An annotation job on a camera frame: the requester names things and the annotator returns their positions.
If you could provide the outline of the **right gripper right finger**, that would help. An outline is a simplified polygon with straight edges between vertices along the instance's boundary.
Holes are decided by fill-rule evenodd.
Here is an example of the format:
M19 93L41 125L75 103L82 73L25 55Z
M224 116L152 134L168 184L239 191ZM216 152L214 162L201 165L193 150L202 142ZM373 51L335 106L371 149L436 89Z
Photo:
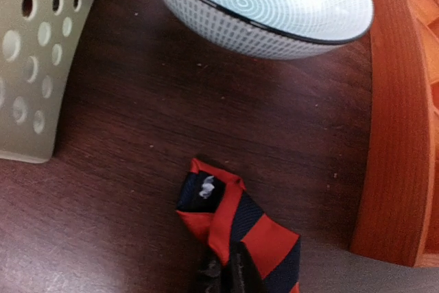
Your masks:
M226 267L226 292L257 293L267 288L243 242L233 242Z

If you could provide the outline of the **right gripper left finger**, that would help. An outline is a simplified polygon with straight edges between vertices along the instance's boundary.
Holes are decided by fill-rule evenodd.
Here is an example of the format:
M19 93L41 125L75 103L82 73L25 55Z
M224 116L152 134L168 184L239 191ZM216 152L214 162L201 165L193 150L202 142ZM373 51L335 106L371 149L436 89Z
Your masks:
M195 292L228 292L222 270L217 255L211 249L207 249L196 272Z

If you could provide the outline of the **red navy striped tie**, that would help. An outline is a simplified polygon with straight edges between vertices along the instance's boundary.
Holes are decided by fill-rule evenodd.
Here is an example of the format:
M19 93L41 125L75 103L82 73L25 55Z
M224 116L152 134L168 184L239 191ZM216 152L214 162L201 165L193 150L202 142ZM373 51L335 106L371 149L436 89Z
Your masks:
M217 255L225 282L230 245L243 242L267 292L299 291L299 235L270 219L247 194L239 176L193 159L176 211Z

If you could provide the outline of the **orange compartment organizer box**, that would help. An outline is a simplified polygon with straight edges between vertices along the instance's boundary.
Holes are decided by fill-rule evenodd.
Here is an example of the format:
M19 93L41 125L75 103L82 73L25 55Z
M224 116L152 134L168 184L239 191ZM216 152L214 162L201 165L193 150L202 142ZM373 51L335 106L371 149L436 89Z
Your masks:
M438 266L438 0L374 0L372 109L355 254Z

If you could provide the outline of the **pale blue ceramic bowl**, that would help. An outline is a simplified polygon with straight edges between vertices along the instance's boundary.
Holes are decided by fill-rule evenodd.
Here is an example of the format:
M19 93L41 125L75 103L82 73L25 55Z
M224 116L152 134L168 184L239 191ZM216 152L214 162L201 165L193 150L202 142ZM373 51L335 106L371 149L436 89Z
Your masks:
M190 30L256 58L293 60L324 54L361 38L374 18L372 0L163 0Z

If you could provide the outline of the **beige plastic basket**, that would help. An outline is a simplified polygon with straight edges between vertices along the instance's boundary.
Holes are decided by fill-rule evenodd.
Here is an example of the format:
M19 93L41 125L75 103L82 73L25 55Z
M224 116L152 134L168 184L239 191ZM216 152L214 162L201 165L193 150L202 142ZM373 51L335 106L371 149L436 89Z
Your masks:
M1 0L1 157L44 163L94 0Z

